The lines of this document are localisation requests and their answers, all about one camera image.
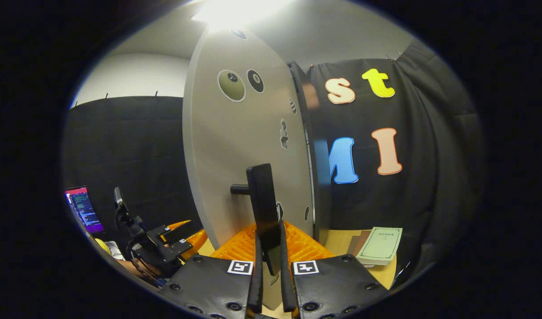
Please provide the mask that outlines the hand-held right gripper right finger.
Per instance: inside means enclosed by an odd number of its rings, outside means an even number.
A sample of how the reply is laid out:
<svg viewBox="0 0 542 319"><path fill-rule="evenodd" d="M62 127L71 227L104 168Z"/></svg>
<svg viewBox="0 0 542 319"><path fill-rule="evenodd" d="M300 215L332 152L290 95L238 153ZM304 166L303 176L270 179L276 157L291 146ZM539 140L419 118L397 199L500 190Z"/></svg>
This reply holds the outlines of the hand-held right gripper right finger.
<svg viewBox="0 0 542 319"><path fill-rule="evenodd" d="M291 224L279 226L281 294L294 319L349 319L390 296L355 256L334 256Z"/></svg>

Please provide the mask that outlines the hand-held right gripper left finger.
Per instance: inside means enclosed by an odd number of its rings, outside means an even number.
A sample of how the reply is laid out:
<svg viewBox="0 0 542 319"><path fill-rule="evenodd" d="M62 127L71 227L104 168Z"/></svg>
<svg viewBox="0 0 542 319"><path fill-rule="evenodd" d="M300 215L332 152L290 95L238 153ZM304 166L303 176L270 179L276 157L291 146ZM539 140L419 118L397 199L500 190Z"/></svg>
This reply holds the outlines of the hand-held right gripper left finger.
<svg viewBox="0 0 542 319"><path fill-rule="evenodd" d="M191 256L158 295L198 319L246 319L260 313L262 254L255 224L210 256Z"/></svg>

